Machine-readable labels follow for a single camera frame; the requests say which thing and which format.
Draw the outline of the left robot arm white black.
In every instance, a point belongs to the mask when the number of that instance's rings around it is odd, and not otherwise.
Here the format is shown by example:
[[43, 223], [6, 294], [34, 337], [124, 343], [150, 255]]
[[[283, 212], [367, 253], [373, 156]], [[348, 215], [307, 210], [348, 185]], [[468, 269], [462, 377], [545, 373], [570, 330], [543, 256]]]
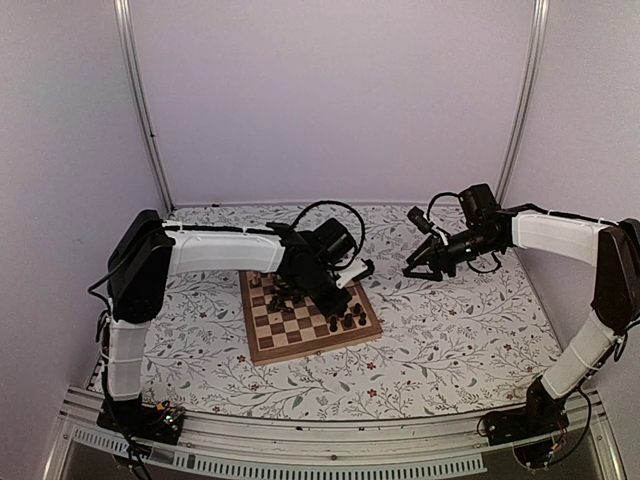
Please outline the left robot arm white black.
[[104, 401], [99, 426], [126, 438], [167, 438], [182, 427], [183, 411], [163, 402], [142, 403], [140, 374], [150, 323], [159, 314], [167, 280], [196, 271], [274, 273], [308, 296], [328, 317], [345, 313], [347, 284], [368, 264], [358, 255], [363, 242], [330, 218], [314, 230], [270, 222], [262, 229], [184, 226], [164, 222], [154, 210], [140, 212], [108, 260], [98, 288], [105, 308], [96, 335], [102, 344]]

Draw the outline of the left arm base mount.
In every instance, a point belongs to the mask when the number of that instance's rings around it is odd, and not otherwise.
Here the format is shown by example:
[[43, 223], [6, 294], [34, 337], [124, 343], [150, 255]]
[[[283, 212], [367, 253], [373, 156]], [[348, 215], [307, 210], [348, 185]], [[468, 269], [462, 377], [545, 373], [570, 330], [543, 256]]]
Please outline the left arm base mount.
[[103, 429], [119, 432], [125, 438], [144, 439], [177, 445], [186, 409], [163, 401], [144, 405], [140, 398], [127, 401], [105, 399], [97, 419]]

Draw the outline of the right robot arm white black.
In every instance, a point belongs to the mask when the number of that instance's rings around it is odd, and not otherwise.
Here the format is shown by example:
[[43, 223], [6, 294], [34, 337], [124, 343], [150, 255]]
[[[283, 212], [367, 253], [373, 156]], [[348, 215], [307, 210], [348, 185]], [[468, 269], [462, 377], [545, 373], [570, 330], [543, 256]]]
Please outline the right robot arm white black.
[[623, 350], [639, 320], [639, 222], [592, 218], [532, 203], [503, 207], [485, 183], [455, 197], [465, 225], [456, 234], [436, 226], [430, 209], [409, 210], [409, 221], [425, 239], [407, 258], [405, 277], [440, 282], [455, 277], [461, 264], [509, 249], [574, 261], [587, 276], [582, 282], [591, 289], [585, 320], [560, 356], [532, 381], [523, 406], [491, 411], [483, 419], [494, 443], [564, 428], [567, 398]]

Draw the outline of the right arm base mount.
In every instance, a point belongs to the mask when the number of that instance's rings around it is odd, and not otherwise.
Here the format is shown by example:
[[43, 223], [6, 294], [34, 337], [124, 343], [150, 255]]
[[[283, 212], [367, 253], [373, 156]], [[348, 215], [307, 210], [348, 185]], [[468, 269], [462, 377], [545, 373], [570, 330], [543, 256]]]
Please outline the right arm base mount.
[[533, 396], [524, 407], [486, 413], [477, 431], [488, 439], [490, 446], [526, 441], [514, 448], [514, 456], [522, 466], [540, 469], [552, 462], [562, 443], [552, 440], [551, 434], [563, 436], [568, 426], [564, 400]]

